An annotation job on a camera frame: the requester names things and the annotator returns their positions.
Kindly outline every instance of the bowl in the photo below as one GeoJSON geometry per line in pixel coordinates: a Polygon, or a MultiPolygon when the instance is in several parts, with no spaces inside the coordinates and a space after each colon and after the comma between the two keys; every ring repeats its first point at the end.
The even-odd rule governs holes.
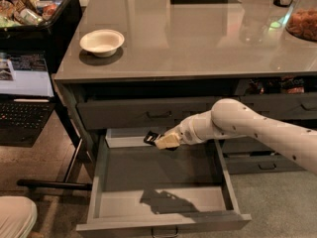
{"type": "Polygon", "coordinates": [[[105,29],[85,35],[81,38],[79,44],[84,50],[93,53],[95,56],[107,58],[115,54],[124,41],[124,36],[119,32],[105,29]]]}

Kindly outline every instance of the black crate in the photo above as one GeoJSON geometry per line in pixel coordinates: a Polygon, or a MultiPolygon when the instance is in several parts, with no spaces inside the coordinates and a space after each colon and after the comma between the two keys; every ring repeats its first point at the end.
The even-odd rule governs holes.
{"type": "Polygon", "coordinates": [[[62,0],[52,17],[38,26],[0,28],[0,51],[45,53],[48,70],[55,73],[81,16],[79,0],[62,0]]]}

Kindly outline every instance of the laptop screen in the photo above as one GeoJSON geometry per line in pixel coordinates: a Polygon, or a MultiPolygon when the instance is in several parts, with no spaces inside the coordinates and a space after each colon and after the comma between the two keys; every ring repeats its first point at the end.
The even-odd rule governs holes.
{"type": "Polygon", "coordinates": [[[53,97],[44,53],[0,53],[0,94],[53,97]]]}

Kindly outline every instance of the glass jar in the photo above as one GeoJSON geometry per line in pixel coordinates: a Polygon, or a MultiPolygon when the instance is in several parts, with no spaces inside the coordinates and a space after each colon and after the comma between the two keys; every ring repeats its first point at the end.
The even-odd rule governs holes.
{"type": "Polygon", "coordinates": [[[291,35],[317,41],[317,0],[297,0],[286,24],[291,35]]]}

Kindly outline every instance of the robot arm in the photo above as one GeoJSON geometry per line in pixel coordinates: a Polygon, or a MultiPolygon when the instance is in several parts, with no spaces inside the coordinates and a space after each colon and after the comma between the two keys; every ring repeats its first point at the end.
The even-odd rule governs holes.
{"type": "Polygon", "coordinates": [[[166,149],[245,136],[317,175],[317,131],[269,119],[234,99],[221,99],[210,111],[187,117],[155,139],[155,145],[166,149]]]}

